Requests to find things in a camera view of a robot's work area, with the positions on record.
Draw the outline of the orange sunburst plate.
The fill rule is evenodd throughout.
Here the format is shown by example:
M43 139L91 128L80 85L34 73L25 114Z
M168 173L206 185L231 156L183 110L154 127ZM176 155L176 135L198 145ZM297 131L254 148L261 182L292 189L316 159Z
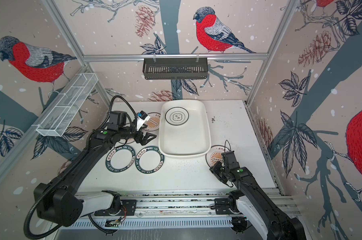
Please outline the orange sunburst plate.
M221 165L224 166L222 153L229 151L230 149L225 146L221 145L212 146L209 152L206 154L206 162L208 166L211 168L216 164L216 162L220 162Z
M159 129L160 124L160 113L152 112L148 114L150 116L150 119L147 121L146 125L147 128L145 131L147 132L154 132Z

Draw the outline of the white clover plate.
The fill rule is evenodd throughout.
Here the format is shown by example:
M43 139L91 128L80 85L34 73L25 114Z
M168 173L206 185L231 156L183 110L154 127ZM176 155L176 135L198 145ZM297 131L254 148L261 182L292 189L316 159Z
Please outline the white clover plate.
M165 120L172 126L181 126L189 120L189 112L182 107L169 109L165 114Z

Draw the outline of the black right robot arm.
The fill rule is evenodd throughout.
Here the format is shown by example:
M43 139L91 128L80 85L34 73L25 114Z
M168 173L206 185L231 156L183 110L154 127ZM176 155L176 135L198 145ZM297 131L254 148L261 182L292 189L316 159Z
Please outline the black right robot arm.
M249 221L264 240L305 240L304 226L297 218L290 218L267 196L246 167L240 167L233 151L221 153L223 162L210 168L211 173L224 184L234 187L227 198L215 199L217 215L237 215L232 218L232 229L242 233Z

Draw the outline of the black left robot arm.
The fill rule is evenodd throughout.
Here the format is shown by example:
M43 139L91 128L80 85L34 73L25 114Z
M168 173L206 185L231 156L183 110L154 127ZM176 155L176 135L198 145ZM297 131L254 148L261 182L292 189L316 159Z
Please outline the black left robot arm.
M97 129L88 137L82 153L61 174L48 184L39 184L34 190L35 203L27 215L28 225L34 213L59 226L69 227L80 217L101 210L120 212L120 194L101 190L95 194L77 195L78 189L98 161L114 149L121 140L134 139L142 146L156 138L155 134L130 127Z

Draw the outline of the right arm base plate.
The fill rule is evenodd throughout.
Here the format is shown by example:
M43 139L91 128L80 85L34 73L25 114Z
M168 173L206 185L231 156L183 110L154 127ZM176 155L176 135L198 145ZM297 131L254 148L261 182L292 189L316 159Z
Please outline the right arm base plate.
M229 201L228 201L228 199L225 199L225 198L214 199L213 209L215 210L217 215L238 215L239 214L239 212L234 212L230 208Z

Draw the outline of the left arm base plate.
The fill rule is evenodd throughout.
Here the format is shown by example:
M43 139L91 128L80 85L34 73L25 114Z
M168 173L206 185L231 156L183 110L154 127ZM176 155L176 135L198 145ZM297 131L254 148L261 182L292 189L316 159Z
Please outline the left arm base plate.
M136 209L137 200L120 200L116 206L111 206L105 210L94 213L97 217L133 216Z

